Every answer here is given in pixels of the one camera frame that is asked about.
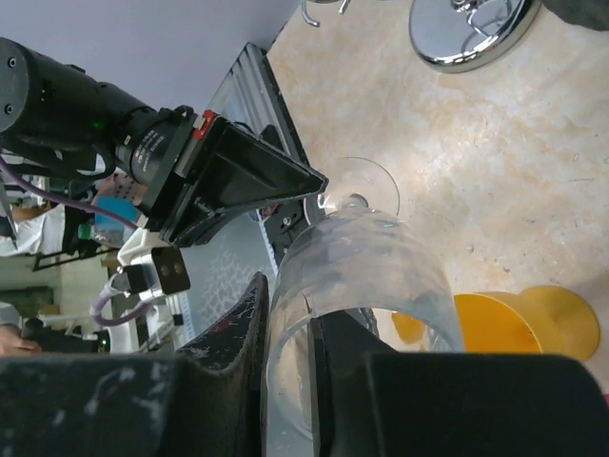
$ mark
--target marble tabletop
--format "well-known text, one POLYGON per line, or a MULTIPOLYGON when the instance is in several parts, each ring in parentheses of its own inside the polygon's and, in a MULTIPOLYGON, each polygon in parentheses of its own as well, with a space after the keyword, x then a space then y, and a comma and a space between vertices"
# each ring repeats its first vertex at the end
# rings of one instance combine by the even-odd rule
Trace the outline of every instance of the marble tabletop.
MULTIPOLYGON (((414 53, 411 0, 310 4, 268 58, 313 166, 360 156, 455 292, 556 284, 609 328, 609 34, 541 10, 500 60, 442 74, 414 53)), ((609 342, 587 364, 609 391, 609 342)))

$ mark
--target blue object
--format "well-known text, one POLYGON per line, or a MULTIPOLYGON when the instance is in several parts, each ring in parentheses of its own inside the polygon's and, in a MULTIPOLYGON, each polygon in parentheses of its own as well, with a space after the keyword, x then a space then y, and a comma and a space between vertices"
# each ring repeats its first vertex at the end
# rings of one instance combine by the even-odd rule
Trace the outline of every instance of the blue object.
MULTIPOLYGON (((119 216, 123 216, 129 221, 136 222, 140 217, 140 211, 133 204, 123 198, 111 197, 104 195, 97 200, 99 208, 107 209, 119 216)), ((102 214, 95 214, 95 226, 105 229, 122 229, 123 225, 102 214)))

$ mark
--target wine glass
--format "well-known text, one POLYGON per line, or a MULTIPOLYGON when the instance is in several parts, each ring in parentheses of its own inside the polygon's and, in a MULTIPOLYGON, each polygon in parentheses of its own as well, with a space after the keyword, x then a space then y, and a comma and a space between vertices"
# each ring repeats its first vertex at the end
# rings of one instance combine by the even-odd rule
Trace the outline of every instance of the wine glass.
POLYGON ((323 173, 327 189, 304 203, 310 227, 280 265, 265 371, 269 401, 309 440, 312 318, 346 310, 396 350, 463 350, 442 265, 397 218, 400 192, 391 174, 359 157, 323 173))

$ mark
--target yellow plastic cup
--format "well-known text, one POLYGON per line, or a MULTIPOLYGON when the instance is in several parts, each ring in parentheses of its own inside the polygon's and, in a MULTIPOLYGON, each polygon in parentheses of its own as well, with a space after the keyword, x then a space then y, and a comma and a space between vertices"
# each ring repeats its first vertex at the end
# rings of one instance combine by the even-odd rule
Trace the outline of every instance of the yellow plastic cup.
POLYGON ((596 314, 566 288, 462 293, 455 296, 455 304, 468 352, 546 352, 584 362, 599 346, 596 314))

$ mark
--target transparent cup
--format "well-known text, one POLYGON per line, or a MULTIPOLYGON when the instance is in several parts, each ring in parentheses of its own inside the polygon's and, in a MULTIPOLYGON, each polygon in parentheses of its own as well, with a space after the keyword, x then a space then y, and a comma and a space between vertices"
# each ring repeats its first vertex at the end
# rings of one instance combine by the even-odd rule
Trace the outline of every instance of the transparent cup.
POLYGON ((405 223, 361 201, 338 205, 301 234, 281 264, 273 296, 266 341, 268 400, 308 439, 307 324, 312 318, 348 309, 396 350, 463 350, 440 261, 405 223), (415 340, 405 343, 400 337, 395 312, 422 324, 415 340))

